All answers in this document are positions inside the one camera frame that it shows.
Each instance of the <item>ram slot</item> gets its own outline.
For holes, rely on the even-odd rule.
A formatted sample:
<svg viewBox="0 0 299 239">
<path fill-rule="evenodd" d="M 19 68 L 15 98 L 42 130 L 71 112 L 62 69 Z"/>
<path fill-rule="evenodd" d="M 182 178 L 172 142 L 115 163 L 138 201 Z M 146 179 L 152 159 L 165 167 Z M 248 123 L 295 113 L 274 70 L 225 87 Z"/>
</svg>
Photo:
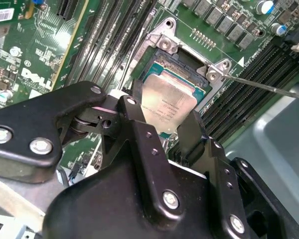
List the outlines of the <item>ram slot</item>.
<svg viewBox="0 0 299 239">
<path fill-rule="evenodd" d="M 130 34 L 128 40 L 124 43 L 120 53 L 116 57 L 110 71 L 106 74 L 104 78 L 103 87 L 104 89 L 108 89 L 110 84 L 113 82 L 113 78 L 116 75 L 118 68 L 123 64 L 127 55 L 130 53 L 131 46 L 135 43 L 140 31 L 144 27 L 145 21 L 149 14 L 153 11 L 155 5 L 157 4 L 156 0 L 147 1 L 144 3 L 141 11 L 139 12 L 140 21 L 138 22 L 134 31 Z"/>
</svg>

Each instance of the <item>black memory slot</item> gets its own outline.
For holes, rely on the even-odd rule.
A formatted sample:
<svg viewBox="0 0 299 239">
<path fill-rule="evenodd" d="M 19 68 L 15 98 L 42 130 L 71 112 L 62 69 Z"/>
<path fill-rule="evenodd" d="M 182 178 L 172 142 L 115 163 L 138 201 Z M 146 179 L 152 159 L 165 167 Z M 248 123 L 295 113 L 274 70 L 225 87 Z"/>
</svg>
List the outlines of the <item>black memory slot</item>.
<svg viewBox="0 0 299 239">
<path fill-rule="evenodd" d="M 281 54 L 277 54 L 274 57 L 271 57 L 272 61 L 268 62 L 267 64 L 261 66 L 260 71 L 256 72 L 255 74 L 253 74 L 253 77 L 251 77 L 250 79 L 252 79 L 252 81 L 254 82 L 258 82 L 258 83 L 263 83 L 264 81 L 266 81 L 270 75 L 270 73 L 272 71 L 274 71 L 279 64 L 283 61 L 283 59 L 285 59 L 285 57 L 281 56 Z M 236 92 L 234 94 L 234 97 L 231 97 L 231 99 L 226 102 L 226 104 L 223 105 L 222 107 L 222 111 L 219 112 L 211 122 L 215 122 L 217 121 L 219 124 L 224 120 L 222 120 L 222 118 L 225 118 L 226 116 L 229 116 L 237 107 L 239 107 L 239 105 L 244 102 L 244 100 L 249 97 L 249 95 L 252 93 L 252 91 L 254 91 L 255 87 L 252 86 L 248 86 L 248 85 L 244 85 L 244 84 L 240 84 L 239 83 L 239 91 Z M 206 128 L 207 130 L 212 133 L 215 129 L 214 128 L 210 128 L 209 127 L 210 124 L 206 124 Z"/>
<path fill-rule="evenodd" d="M 269 44 L 239 77 L 277 88 L 285 87 L 298 73 L 298 60 L 279 46 Z M 224 143 L 241 127 L 255 119 L 255 114 L 274 93 L 233 82 L 202 116 L 206 131 Z"/>
<path fill-rule="evenodd" d="M 80 75 L 82 74 L 82 71 L 86 68 L 86 64 L 83 67 L 78 67 L 79 64 L 82 61 L 87 61 L 86 59 L 88 59 L 88 57 L 86 56 L 86 52 L 90 52 L 91 51 L 91 46 L 93 46 L 95 44 L 95 42 L 99 39 L 101 33 L 102 33 L 102 29 L 104 28 L 105 24 L 106 24 L 106 19 L 102 20 L 103 14 L 105 11 L 107 11 L 108 8 L 112 8 L 114 5 L 114 1 L 112 1 L 111 3 L 108 3 L 106 0 L 103 0 L 101 2 L 101 5 L 99 7 L 99 9 L 97 10 L 97 15 L 95 17 L 93 26 L 91 27 L 91 30 L 86 34 L 85 37 L 85 41 L 83 46 L 81 47 L 79 54 L 76 58 L 76 61 L 74 62 L 71 72 L 69 74 L 69 76 L 67 77 L 66 80 L 66 84 L 65 86 L 69 86 L 71 84 L 77 83 L 80 79 Z M 90 44 L 89 40 L 92 38 L 92 34 L 96 29 L 99 29 L 98 31 L 96 31 L 95 35 L 93 36 L 93 42 L 92 44 Z"/>
<path fill-rule="evenodd" d="M 122 21 L 119 21 L 119 31 L 114 34 L 113 40 L 110 43 L 110 45 L 105 49 L 105 54 L 103 55 L 100 63 L 98 64 L 98 67 L 95 70 L 95 73 L 93 74 L 93 80 L 92 82 L 98 83 L 103 71 L 105 70 L 106 65 L 108 64 L 111 56 L 113 55 L 116 48 L 119 46 L 119 44 L 122 41 L 122 38 L 126 34 L 131 22 L 134 20 L 134 13 L 137 11 L 141 4 L 141 0 L 129 1 L 129 4 L 127 6 L 127 10 L 125 11 L 126 14 Z"/>
<path fill-rule="evenodd" d="M 290 81 L 290 79 L 292 79 L 293 77 L 295 77 L 297 74 L 299 73 L 299 68 L 297 69 L 292 69 L 292 72 L 290 74 L 288 74 L 288 77 L 285 77 L 285 79 L 280 82 L 277 87 L 279 88 L 283 88 L 285 87 L 288 82 Z M 274 95 L 275 93 L 272 92 L 268 92 L 265 90 L 261 90 L 259 89 L 262 94 L 260 97 L 257 98 L 256 101 L 251 101 L 250 102 L 250 106 L 249 106 L 249 111 L 248 114 L 246 115 L 241 115 L 238 119 L 233 120 L 234 124 L 232 127 L 227 127 L 224 128 L 222 130 L 219 131 L 219 133 L 217 134 L 217 137 L 220 139 L 220 142 L 223 143 L 225 142 L 233 133 L 235 133 L 236 130 L 238 130 L 240 127 L 244 126 L 244 124 L 246 123 L 247 120 L 249 120 L 250 118 L 252 118 L 254 116 L 254 114 L 256 114 L 261 107 L 263 107 Z"/>
<path fill-rule="evenodd" d="M 286 80 L 286 78 L 284 78 L 284 75 L 290 71 L 290 68 L 288 67 L 290 65 L 290 61 L 289 60 L 285 60 L 284 63 L 281 64 L 281 66 L 279 67 L 278 71 L 272 72 L 272 74 L 268 74 L 268 81 L 266 81 L 266 85 L 271 85 L 274 87 L 277 87 L 279 82 L 282 82 L 283 80 Z M 249 94 L 249 98 L 252 98 L 252 100 L 242 100 L 240 102 L 239 107 L 236 107 L 234 111 L 231 112 L 229 120 L 231 122 L 225 121 L 226 122 L 226 127 L 224 127 L 223 123 L 220 123 L 218 125 L 218 129 L 217 129 L 217 136 L 219 136 L 220 134 L 222 134 L 222 132 L 224 131 L 222 128 L 236 128 L 236 124 L 237 124 L 237 120 L 239 120 L 241 118 L 241 116 L 246 117 L 246 114 L 248 113 L 250 109 L 250 105 L 255 106 L 255 102 L 257 102 L 257 100 L 261 97 L 263 97 L 263 95 L 267 92 L 265 90 L 259 89 L 259 88 L 255 88 L 255 87 L 251 87 L 252 90 Z M 214 132 L 216 130 L 216 128 L 211 129 L 210 132 Z"/>
<path fill-rule="evenodd" d="M 118 0 L 115 1 L 115 7 L 111 9 L 111 13 L 109 14 L 109 18 L 106 19 L 105 21 L 105 27 L 102 28 L 102 31 L 100 32 L 100 37 L 94 42 L 94 46 L 92 51 L 90 51 L 89 53 L 89 57 L 88 57 L 88 61 L 87 64 L 85 65 L 84 69 L 82 70 L 81 74 L 80 74 L 80 81 L 85 81 L 86 77 L 89 73 L 89 71 L 92 68 L 93 63 L 96 60 L 96 57 L 99 53 L 99 50 L 102 46 L 102 44 L 104 43 L 105 39 L 107 38 L 111 28 L 113 27 L 119 13 L 120 13 L 120 9 L 124 3 L 124 0 Z M 113 30 L 113 34 L 115 34 L 117 32 L 118 28 L 116 27 Z"/>
<path fill-rule="evenodd" d="M 157 0 L 151 0 L 143 5 L 143 8 L 142 8 L 141 12 L 139 13 L 140 21 L 138 22 L 138 24 L 137 24 L 136 28 L 134 29 L 134 31 L 132 32 L 132 34 L 130 34 L 128 40 L 125 42 L 124 46 L 122 47 L 121 52 L 115 59 L 112 68 L 106 74 L 106 76 L 104 78 L 104 84 L 103 84 L 104 89 L 108 89 L 108 87 L 110 86 L 112 79 L 115 77 L 116 71 L 122 65 L 125 58 L 127 57 L 128 53 L 130 51 L 130 46 L 132 46 L 133 43 L 136 41 L 136 39 L 146 21 L 147 16 L 151 13 L 151 11 L 153 10 L 153 8 L 155 7 L 156 4 L 157 4 Z"/>
<path fill-rule="evenodd" d="M 268 45 L 260 55 L 241 73 L 240 77 L 244 79 L 252 80 L 251 77 L 256 74 L 262 66 L 277 52 L 277 49 Z M 208 124 L 213 118 L 226 106 L 227 102 L 235 96 L 235 94 L 240 91 L 243 87 L 242 84 L 238 82 L 232 82 L 228 89 L 223 93 L 223 95 L 217 100 L 216 104 L 213 104 L 210 109 L 204 114 L 204 122 Z"/>
</svg>

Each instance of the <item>chip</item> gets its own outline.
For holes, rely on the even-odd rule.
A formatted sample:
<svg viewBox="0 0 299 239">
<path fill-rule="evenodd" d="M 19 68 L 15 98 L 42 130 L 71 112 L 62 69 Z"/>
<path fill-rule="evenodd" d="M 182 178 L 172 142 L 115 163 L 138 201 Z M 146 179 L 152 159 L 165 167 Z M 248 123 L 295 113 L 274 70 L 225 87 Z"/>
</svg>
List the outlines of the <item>chip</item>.
<svg viewBox="0 0 299 239">
<path fill-rule="evenodd" d="M 0 81 L 0 90 L 5 91 L 10 88 L 10 82 L 9 81 Z"/>
<path fill-rule="evenodd" d="M 244 38 L 238 43 L 238 46 L 243 48 L 244 50 L 252 43 L 254 40 L 254 37 L 250 34 L 246 34 Z"/>
<path fill-rule="evenodd" d="M 181 0 L 181 2 L 187 7 L 192 7 L 195 0 Z"/>
<path fill-rule="evenodd" d="M 243 24 L 243 22 L 247 19 L 247 16 L 244 14 L 241 14 L 240 17 L 237 19 L 238 24 Z"/>
<path fill-rule="evenodd" d="M 206 19 L 206 22 L 211 25 L 215 25 L 221 16 L 222 11 L 219 8 L 215 7 L 214 10 L 210 13 L 209 17 Z"/>
<path fill-rule="evenodd" d="M 4 70 L 3 75 L 8 78 L 9 77 L 9 73 L 10 73 L 10 71 Z"/>
<path fill-rule="evenodd" d="M 211 2 L 209 0 L 202 0 L 195 8 L 194 12 L 198 16 L 203 16 L 211 6 Z"/>
<path fill-rule="evenodd" d="M 229 33 L 228 38 L 232 41 L 237 41 L 244 29 L 240 25 L 236 25 L 234 29 Z"/>
<path fill-rule="evenodd" d="M 225 0 L 218 0 L 216 6 L 221 7 L 225 3 Z"/>
<path fill-rule="evenodd" d="M 221 21 L 220 25 L 217 27 L 217 30 L 225 34 L 229 30 L 233 22 L 234 21 L 227 16 Z"/>
<path fill-rule="evenodd" d="M 286 24 L 291 19 L 291 11 L 286 10 L 280 17 L 279 21 L 282 24 Z"/>
<path fill-rule="evenodd" d="M 227 14 L 228 14 L 229 16 L 232 16 L 233 13 L 234 13 L 236 10 L 237 10 L 237 8 L 236 8 L 235 6 L 231 6 L 231 7 L 228 9 Z"/>
<path fill-rule="evenodd" d="M 252 23 L 249 25 L 249 27 L 247 27 L 247 31 L 250 32 L 250 33 L 252 33 L 253 30 L 254 30 L 256 27 L 257 27 L 257 25 L 256 25 L 254 22 L 252 22 Z"/>
<path fill-rule="evenodd" d="M 299 5 L 299 4 L 295 1 L 295 2 L 293 2 L 293 3 L 290 5 L 290 7 L 288 7 L 288 9 L 289 9 L 290 11 L 294 11 L 294 10 L 297 8 L 298 5 Z"/>
<path fill-rule="evenodd" d="M 16 80 L 16 74 L 13 73 L 13 72 L 10 72 L 9 78 L 15 81 Z"/>
</svg>

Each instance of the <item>resistor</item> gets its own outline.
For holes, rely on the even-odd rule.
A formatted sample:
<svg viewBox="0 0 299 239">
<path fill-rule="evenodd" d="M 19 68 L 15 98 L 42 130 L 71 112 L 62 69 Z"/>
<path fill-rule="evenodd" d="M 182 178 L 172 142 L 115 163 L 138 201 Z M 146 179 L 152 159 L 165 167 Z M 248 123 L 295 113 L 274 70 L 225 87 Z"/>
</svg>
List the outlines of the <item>resistor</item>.
<svg viewBox="0 0 299 239">
<path fill-rule="evenodd" d="M 209 43 L 210 43 L 210 39 L 207 39 L 207 42 L 205 44 L 205 46 L 207 46 L 207 49 L 209 48 Z"/>
<path fill-rule="evenodd" d="M 194 36 L 194 40 L 196 39 L 196 41 L 198 40 L 198 36 L 199 36 L 200 32 L 199 31 L 196 31 L 195 32 L 195 36 Z"/>
<path fill-rule="evenodd" d="M 196 28 L 194 28 L 192 31 L 191 31 L 191 35 L 189 37 L 191 37 L 193 34 L 195 34 L 196 32 Z"/>
<path fill-rule="evenodd" d="M 214 47 L 213 47 L 213 46 L 214 46 L 214 44 L 215 44 L 215 43 L 214 43 L 213 41 L 210 41 L 210 43 L 209 43 L 210 50 L 209 50 L 209 51 L 211 51 L 211 49 L 213 49 L 213 48 L 214 48 Z"/>
<path fill-rule="evenodd" d="M 201 37 L 202 37 L 202 35 L 203 35 L 203 33 L 199 33 L 199 42 L 198 43 L 200 43 L 201 42 Z"/>
</svg>

